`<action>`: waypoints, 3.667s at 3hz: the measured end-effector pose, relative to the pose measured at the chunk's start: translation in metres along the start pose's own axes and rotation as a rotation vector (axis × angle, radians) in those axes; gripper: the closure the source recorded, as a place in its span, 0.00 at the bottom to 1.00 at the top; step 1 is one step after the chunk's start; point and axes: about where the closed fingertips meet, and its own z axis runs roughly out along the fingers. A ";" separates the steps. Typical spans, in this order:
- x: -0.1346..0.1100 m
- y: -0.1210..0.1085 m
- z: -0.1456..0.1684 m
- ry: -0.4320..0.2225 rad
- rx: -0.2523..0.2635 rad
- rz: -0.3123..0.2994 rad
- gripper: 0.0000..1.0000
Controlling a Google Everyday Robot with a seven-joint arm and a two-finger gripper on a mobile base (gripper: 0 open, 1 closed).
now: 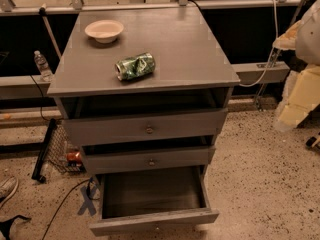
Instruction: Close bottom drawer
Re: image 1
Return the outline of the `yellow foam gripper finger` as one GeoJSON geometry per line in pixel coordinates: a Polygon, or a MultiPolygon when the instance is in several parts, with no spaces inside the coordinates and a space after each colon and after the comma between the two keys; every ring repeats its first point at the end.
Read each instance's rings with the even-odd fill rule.
{"type": "Polygon", "coordinates": [[[275,112],[274,128],[281,132],[296,128],[319,105],[320,67],[308,65],[301,72],[291,71],[275,112]]]}

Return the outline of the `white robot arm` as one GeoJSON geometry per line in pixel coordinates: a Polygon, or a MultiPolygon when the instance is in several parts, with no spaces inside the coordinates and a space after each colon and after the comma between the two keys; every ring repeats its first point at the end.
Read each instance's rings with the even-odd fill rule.
{"type": "Polygon", "coordinates": [[[307,64],[300,73],[289,74],[276,110],[274,127],[285,132],[296,128],[320,105],[320,0],[278,37],[273,47],[294,50],[296,57],[307,64]]]}

